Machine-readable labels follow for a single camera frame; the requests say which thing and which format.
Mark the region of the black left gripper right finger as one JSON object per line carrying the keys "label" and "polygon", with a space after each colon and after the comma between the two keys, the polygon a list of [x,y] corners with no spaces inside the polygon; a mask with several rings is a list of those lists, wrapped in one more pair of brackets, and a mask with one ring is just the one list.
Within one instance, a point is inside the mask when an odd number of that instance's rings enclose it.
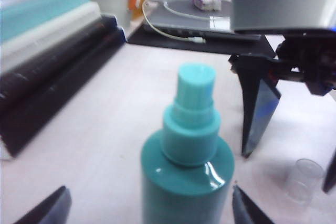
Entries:
{"label": "black left gripper right finger", "polygon": [[238,186],[233,186],[232,208],[235,223],[274,223]]}

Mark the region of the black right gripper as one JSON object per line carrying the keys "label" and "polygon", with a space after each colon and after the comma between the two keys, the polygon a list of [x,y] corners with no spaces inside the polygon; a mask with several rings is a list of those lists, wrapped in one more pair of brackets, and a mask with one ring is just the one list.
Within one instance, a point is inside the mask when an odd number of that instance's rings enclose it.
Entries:
{"label": "black right gripper", "polygon": [[303,82],[313,95],[335,90],[335,33],[284,35],[276,54],[277,60],[249,55],[229,58],[243,94],[244,158],[258,146],[279,104],[278,80]]}

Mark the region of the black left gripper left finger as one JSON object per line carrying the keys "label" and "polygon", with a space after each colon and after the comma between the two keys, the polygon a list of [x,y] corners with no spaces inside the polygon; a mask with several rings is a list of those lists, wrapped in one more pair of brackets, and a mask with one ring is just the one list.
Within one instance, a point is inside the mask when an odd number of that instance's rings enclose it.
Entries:
{"label": "black left gripper left finger", "polygon": [[71,205],[69,188],[61,186],[15,223],[66,223]]}

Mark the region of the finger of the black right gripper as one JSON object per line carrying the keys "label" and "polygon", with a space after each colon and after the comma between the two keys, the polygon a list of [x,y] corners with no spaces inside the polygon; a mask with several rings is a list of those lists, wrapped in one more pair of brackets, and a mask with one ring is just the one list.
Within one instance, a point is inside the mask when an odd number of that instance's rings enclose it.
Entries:
{"label": "finger of the black right gripper", "polygon": [[327,168],[327,173],[322,184],[322,191],[328,193],[335,186],[335,173],[336,173],[336,155],[333,154],[333,157],[330,161],[330,164]]}

